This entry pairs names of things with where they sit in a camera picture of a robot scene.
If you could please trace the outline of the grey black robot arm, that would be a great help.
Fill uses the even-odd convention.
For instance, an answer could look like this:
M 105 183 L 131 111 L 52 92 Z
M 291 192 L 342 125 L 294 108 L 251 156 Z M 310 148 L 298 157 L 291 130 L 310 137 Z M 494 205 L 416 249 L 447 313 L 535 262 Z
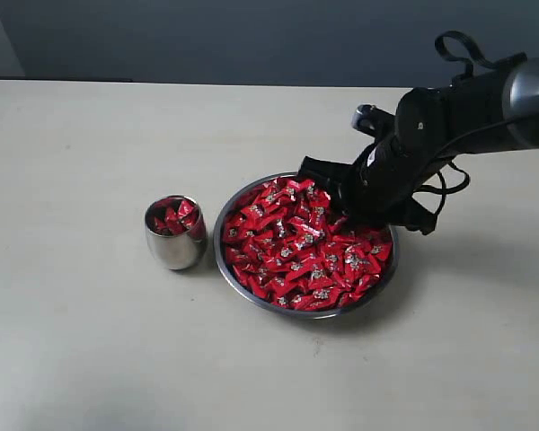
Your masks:
M 539 58 L 443 88 L 414 88 L 395 113 L 362 104 L 352 126 L 373 137 L 373 144 L 351 164 L 306 156 L 299 176 L 314 180 L 355 221 L 432 233 L 439 212 L 413 196 L 445 199 L 466 188 L 468 176 L 454 187 L 426 183 L 458 155 L 539 149 Z

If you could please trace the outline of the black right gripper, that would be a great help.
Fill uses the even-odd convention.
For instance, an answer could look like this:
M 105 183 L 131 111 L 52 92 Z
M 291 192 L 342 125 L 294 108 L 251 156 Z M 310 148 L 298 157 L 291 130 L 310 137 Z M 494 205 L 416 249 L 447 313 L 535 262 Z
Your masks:
M 437 216 L 412 195 L 429 177 L 426 170 L 439 144 L 423 134 L 386 134 L 377 137 L 353 164 L 306 156 L 297 176 L 331 189 L 335 207 L 371 226 L 395 224 L 427 235 L 435 230 Z

